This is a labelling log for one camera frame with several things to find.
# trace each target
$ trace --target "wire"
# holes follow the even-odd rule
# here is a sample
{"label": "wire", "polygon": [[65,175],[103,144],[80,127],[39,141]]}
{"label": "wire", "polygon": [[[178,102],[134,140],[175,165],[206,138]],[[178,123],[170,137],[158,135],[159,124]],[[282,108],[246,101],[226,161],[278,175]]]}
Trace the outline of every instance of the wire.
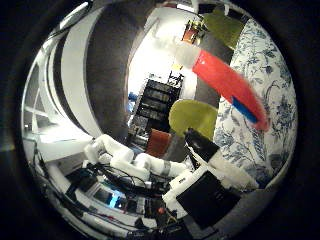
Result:
{"label": "wire", "polygon": [[120,169],[118,169],[118,168],[112,167],[112,166],[110,166],[110,165],[106,165],[106,164],[105,164],[105,165],[103,165],[103,166],[105,166],[105,167],[107,167],[107,168],[111,168],[111,169],[116,170],[116,171],[119,171],[119,172],[122,172],[122,173],[124,173],[124,174],[126,175],[126,176],[120,176],[120,177],[118,177],[118,179],[123,178],[123,177],[130,177],[131,180],[132,180],[132,182],[133,182],[133,185],[135,185],[133,179],[138,179],[138,180],[139,180],[140,182],[142,182],[142,183],[144,184],[144,186],[147,188],[146,183],[145,183],[141,178],[136,177],[136,176],[129,175],[128,173],[124,172],[123,170],[120,170]]}

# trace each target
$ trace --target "yellow cushion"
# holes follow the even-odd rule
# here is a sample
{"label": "yellow cushion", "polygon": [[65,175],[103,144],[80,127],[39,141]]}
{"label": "yellow cushion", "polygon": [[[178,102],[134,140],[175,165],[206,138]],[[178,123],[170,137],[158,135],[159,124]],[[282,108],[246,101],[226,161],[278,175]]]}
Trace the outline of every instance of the yellow cushion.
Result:
{"label": "yellow cushion", "polygon": [[178,100],[169,113],[170,127],[181,137],[188,128],[193,128],[212,140],[218,110],[196,100]]}
{"label": "yellow cushion", "polygon": [[204,14],[204,24],[214,37],[222,41],[226,46],[235,49],[244,24],[236,19],[225,16],[218,9],[212,13]]}

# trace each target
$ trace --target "white wall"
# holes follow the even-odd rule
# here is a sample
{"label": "white wall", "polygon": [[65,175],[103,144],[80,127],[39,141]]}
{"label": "white wall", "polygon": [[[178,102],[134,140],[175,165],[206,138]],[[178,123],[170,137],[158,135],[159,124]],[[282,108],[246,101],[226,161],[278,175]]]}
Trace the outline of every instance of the white wall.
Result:
{"label": "white wall", "polygon": [[[167,82],[174,58],[172,53],[165,51],[166,43],[173,38],[182,39],[188,20],[198,17],[187,11],[174,8],[156,8],[149,16],[145,24],[146,34],[141,45],[137,49],[129,68],[128,91],[139,93],[145,78],[149,73],[161,76],[163,82]],[[185,83],[189,87],[182,91],[186,97],[193,98],[197,77],[191,71],[184,70]]]}

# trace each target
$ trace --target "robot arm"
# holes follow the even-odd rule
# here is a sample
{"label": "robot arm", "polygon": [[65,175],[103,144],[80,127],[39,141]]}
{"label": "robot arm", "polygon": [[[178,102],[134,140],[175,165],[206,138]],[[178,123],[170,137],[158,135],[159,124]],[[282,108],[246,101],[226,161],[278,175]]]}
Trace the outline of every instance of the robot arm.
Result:
{"label": "robot arm", "polygon": [[144,163],[147,168],[155,175],[170,178],[178,176],[180,173],[187,169],[187,166],[183,163],[166,161],[160,158],[153,157],[146,153],[140,153],[136,157],[135,162],[137,162],[137,164]]}
{"label": "robot arm", "polygon": [[243,170],[222,157],[219,148],[193,129],[185,136],[188,148],[201,164],[193,173],[185,170],[170,182],[162,196],[177,218],[190,215],[200,228],[212,226],[240,200],[242,190],[255,189],[257,183]]}

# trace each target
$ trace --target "floral fabric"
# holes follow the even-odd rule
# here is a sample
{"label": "floral fabric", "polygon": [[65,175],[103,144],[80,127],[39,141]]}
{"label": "floral fabric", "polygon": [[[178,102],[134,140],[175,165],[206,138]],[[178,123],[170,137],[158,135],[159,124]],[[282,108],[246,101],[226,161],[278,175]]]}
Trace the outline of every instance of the floral fabric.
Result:
{"label": "floral fabric", "polygon": [[221,97],[213,140],[225,159],[245,170],[263,188],[294,150],[297,108],[291,75],[268,33],[252,19],[241,32],[230,66],[249,80],[261,98],[270,129],[254,129]]}

